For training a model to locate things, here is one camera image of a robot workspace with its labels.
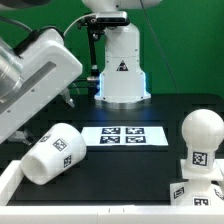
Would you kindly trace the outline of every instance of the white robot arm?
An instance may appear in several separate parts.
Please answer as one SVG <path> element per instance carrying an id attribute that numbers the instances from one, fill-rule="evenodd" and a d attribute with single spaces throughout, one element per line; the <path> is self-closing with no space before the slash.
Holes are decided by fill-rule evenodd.
<path id="1" fill-rule="evenodd" d="M 0 0 L 0 9 L 41 2 L 49 0 Z M 38 34 L 19 55 L 0 39 L 0 144 L 9 137 L 19 140 L 17 130 L 56 95 L 63 95 L 74 106 L 67 86 L 81 73 L 81 63 L 64 47 L 62 36 L 54 29 Z"/>
<path id="2" fill-rule="evenodd" d="M 82 0 L 104 21 L 114 21 L 120 9 L 140 9 L 140 0 Z M 144 7 L 152 7 L 161 0 L 142 0 Z M 113 109 L 132 109 L 150 102 L 146 91 L 145 73 L 140 68 L 140 34 L 133 24 L 109 25 L 105 30 L 105 68 L 100 74 L 100 91 L 96 104 Z"/>
<path id="3" fill-rule="evenodd" d="M 145 7 L 158 5 L 162 0 L 142 0 Z M 141 9 L 139 0 L 82 0 L 93 12 L 111 12 L 123 9 Z"/>

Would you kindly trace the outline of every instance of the white cylinder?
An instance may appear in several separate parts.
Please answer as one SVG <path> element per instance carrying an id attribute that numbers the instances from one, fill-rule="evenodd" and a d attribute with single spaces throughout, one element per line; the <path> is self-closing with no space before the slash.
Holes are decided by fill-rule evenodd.
<path id="1" fill-rule="evenodd" d="M 86 155 L 81 134 L 71 125 L 54 125 L 21 161 L 25 176 L 42 185 L 72 167 Z"/>

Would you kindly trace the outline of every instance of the black cable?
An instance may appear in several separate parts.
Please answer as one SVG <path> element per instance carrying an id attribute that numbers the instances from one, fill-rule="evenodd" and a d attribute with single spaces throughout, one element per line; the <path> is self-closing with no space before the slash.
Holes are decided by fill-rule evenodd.
<path id="1" fill-rule="evenodd" d="M 9 23 L 9 24 L 14 25 L 14 26 L 18 26 L 18 27 L 24 29 L 25 31 L 27 31 L 29 33 L 32 32 L 32 29 L 29 26 L 27 26 L 27 25 L 25 25 L 25 24 L 23 24 L 19 21 L 16 21 L 14 19 L 9 19 L 9 18 L 0 16 L 0 21 L 5 22 L 5 23 Z"/>
<path id="2" fill-rule="evenodd" d="M 155 43 L 157 44 L 157 46 L 158 46 L 158 48 L 159 48 L 159 52 L 160 52 L 160 54 L 161 54 L 161 56 L 162 56 L 162 58 L 163 58 L 163 60 L 164 60 L 164 62 L 165 62 L 165 64 L 166 64 L 166 67 L 167 67 L 167 70 L 168 70 L 168 72 L 169 72 L 169 74 L 170 74 L 170 77 L 171 77 L 171 79 L 173 80 L 173 83 L 174 83 L 174 85 L 175 85 L 176 91 L 177 91 L 177 93 L 179 94 L 179 93 L 180 93 L 180 91 L 179 91 L 179 87 L 178 87 L 178 85 L 177 85 L 177 83 L 176 83 L 176 80 L 175 80 L 175 77 L 174 77 L 173 72 L 172 72 L 172 70 L 171 70 L 170 64 L 169 64 L 169 62 L 168 62 L 168 60 L 167 60 L 167 58 L 166 58 L 166 55 L 165 55 L 165 53 L 164 53 L 164 51 L 163 51 L 163 49 L 162 49 L 162 47 L 161 47 L 161 45 L 160 45 L 160 43 L 159 43 L 159 40 L 158 40 L 158 38 L 157 38 L 157 36 L 156 36 L 154 30 L 153 30 L 153 27 L 152 27 L 152 25 L 151 25 L 151 23 L 150 23 L 150 21 L 149 21 L 149 17 L 148 17 L 148 15 L 147 15 L 145 6 L 144 6 L 142 0 L 139 0 L 139 1 L 140 1 L 140 3 L 141 3 L 141 6 L 142 6 L 142 9 L 143 9 L 143 12 L 144 12 L 145 19 L 146 19 L 147 25 L 148 25 L 148 27 L 149 27 L 149 30 L 150 30 L 150 32 L 152 33 L 152 37 L 153 37 Z"/>

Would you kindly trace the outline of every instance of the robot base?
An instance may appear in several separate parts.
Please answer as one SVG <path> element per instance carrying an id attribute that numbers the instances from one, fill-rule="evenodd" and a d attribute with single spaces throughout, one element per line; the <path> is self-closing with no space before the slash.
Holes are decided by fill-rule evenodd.
<path id="1" fill-rule="evenodd" d="M 98 100 L 95 98 L 95 103 L 97 106 L 105 107 L 108 109 L 131 110 L 131 109 L 136 109 L 136 108 L 150 105 L 151 98 L 143 99 L 143 100 L 136 101 L 136 102 L 127 102 L 127 103 L 108 102 L 105 100 Z"/>

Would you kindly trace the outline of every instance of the white cup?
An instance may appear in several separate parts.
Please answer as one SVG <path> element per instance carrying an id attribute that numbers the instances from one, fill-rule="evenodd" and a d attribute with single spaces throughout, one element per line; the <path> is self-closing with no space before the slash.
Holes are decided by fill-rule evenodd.
<path id="1" fill-rule="evenodd" d="M 54 125 L 23 156 L 21 167 L 32 182 L 42 185 L 69 169 L 86 155 L 81 134 L 71 125 Z"/>

